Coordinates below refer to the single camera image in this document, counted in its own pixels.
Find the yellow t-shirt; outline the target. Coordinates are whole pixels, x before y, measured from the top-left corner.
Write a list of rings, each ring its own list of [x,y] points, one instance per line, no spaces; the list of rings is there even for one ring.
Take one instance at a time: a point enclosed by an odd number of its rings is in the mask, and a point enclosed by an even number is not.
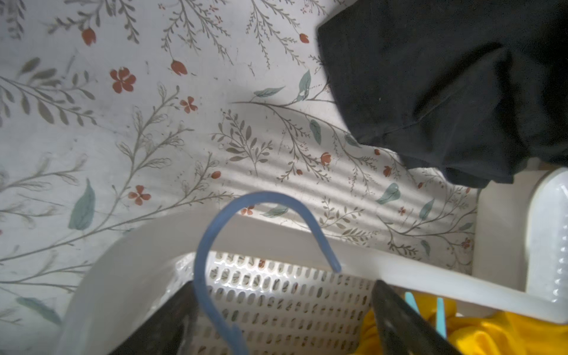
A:
[[[411,292],[419,313],[436,323],[436,298]],[[457,302],[445,304],[448,341],[462,354],[567,354],[567,325],[499,311],[489,317],[459,317]],[[374,312],[365,315],[359,346],[353,354],[383,354]]]

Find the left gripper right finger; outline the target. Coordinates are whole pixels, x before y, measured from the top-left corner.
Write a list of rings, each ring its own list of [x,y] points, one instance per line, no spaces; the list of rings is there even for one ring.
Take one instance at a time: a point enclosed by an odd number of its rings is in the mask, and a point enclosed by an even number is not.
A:
[[[460,354],[447,339],[442,298],[436,298],[434,325],[420,315],[411,293],[400,297],[382,280],[372,288],[371,305],[384,354]]]

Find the blue wire hanger yellow shirt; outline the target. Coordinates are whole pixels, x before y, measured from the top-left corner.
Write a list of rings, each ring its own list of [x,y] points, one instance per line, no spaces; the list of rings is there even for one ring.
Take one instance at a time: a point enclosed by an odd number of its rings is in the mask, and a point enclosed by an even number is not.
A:
[[[216,238],[243,207],[277,204],[294,210],[315,239],[305,261],[271,257],[254,247],[266,242],[276,251],[303,248],[273,232],[245,229],[244,251],[214,251]],[[337,279],[342,266],[313,214],[300,201],[276,192],[256,192],[232,201],[216,215],[198,244],[193,283],[202,314],[193,335],[193,354],[316,354],[340,348],[331,333],[325,281]]]

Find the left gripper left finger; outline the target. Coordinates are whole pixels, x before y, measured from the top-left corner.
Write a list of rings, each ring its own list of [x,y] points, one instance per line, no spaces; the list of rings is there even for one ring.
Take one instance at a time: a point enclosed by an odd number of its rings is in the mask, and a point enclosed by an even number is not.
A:
[[[197,317],[198,301],[189,281],[112,353],[189,354]]]

